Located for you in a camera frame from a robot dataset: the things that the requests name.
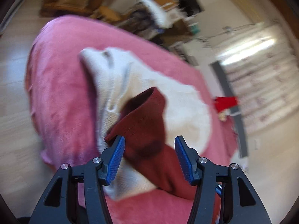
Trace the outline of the dark red fleece jacket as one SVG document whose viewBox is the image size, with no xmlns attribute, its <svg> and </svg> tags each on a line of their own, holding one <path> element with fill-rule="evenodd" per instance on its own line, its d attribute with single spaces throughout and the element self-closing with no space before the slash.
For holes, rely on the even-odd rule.
<svg viewBox="0 0 299 224">
<path fill-rule="evenodd" d="M 109 145 L 123 136 L 124 158 L 157 186 L 118 204 L 121 223 L 186 223 L 189 217 L 196 188 L 184 179 L 175 150 L 165 143 L 164 107 L 164 96 L 149 88 L 126 103 L 105 136 Z"/>
</svg>

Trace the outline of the grey white headboard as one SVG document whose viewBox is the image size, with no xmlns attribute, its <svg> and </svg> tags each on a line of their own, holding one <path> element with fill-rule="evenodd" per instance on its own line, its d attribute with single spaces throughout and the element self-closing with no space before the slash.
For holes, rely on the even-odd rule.
<svg viewBox="0 0 299 224">
<path fill-rule="evenodd" d="M 221 85 L 225 97 L 234 97 L 235 94 L 232 90 L 232 87 L 228 81 L 228 78 L 221 67 L 219 61 L 216 61 L 211 64 L 214 73 Z M 238 146 L 239 146 L 239 156 L 240 158 L 248 157 L 248 148 L 247 148 L 247 135 L 244 129 L 242 114 L 239 108 L 239 105 L 232 107 L 229 109 L 230 115 L 232 116 L 235 123 L 235 130 L 238 135 Z"/>
</svg>

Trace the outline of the beige plush toy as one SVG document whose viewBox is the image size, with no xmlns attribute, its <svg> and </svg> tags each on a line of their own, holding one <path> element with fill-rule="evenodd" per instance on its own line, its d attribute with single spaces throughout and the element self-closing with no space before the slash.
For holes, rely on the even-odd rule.
<svg viewBox="0 0 299 224">
<path fill-rule="evenodd" d="M 219 118 L 220 121 L 225 122 L 226 119 L 227 119 L 227 114 L 226 114 L 226 112 L 225 112 L 225 111 L 220 112 L 220 113 L 218 114 L 218 118 Z"/>
</svg>

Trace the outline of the bright red garment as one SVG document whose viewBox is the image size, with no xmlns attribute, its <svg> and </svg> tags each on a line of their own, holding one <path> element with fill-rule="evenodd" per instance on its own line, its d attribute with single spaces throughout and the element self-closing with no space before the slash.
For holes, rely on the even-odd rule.
<svg viewBox="0 0 299 224">
<path fill-rule="evenodd" d="M 221 113 L 224 110 L 233 108 L 238 105 L 236 97 L 216 97 L 214 98 L 213 103 L 217 113 Z"/>
</svg>

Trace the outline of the pink bed blanket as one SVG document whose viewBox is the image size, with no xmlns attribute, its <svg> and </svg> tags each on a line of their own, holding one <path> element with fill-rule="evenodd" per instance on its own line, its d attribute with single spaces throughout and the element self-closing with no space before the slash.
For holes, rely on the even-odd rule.
<svg viewBox="0 0 299 224">
<path fill-rule="evenodd" d="M 54 169 L 63 163 L 82 165 L 98 154 L 95 88 L 78 57 L 89 46 L 131 50 L 154 71 L 194 86 L 212 117 L 211 137 L 201 154 L 215 164 L 228 165 L 237 150 L 233 122 L 218 119 L 199 71 L 153 43 L 78 16 L 63 16 L 45 25 L 33 43 L 27 63 L 25 88 L 33 125 L 45 146 L 41 157 L 46 164 Z M 121 223 L 116 217 L 121 212 L 118 204 L 127 198 L 106 198 L 114 223 Z"/>
</svg>

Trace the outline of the cream folded blanket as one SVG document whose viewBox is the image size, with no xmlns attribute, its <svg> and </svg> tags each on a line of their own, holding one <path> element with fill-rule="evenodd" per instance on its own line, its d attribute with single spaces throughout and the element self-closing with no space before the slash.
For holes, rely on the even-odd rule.
<svg viewBox="0 0 299 224">
<path fill-rule="evenodd" d="M 97 93 L 98 150 L 117 136 L 125 138 L 117 175 L 104 188 L 108 197 L 120 200 L 159 188 L 193 199 L 196 189 L 184 178 L 174 140 L 183 136 L 198 153 L 208 146 L 212 117 L 196 89 L 119 48 L 86 48 L 80 58 Z"/>
</svg>

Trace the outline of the teal box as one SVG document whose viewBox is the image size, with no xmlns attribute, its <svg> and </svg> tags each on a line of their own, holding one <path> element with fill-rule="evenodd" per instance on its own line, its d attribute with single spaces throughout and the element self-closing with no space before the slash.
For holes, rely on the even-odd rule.
<svg viewBox="0 0 299 224">
<path fill-rule="evenodd" d="M 196 34 L 200 33 L 200 31 L 201 31 L 200 28 L 199 28 L 198 23 L 190 24 L 189 25 L 189 30 L 190 30 L 191 34 L 193 34 L 193 35 L 196 35 Z"/>
</svg>

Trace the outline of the wooden desk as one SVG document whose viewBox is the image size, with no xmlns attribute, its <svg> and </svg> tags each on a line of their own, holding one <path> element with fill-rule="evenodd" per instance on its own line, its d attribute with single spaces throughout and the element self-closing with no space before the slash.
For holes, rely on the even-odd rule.
<svg viewBox="0 0 299 224">
<path fill-rule="evenodd" d="M 187 32 L 188 20 L 194 16 L 187 17 L 178 5 L 178 0 L 138 0 L 132 14 L 137 19 L 134 34 L 157 43 L 167 30 Z"/>
</svg>

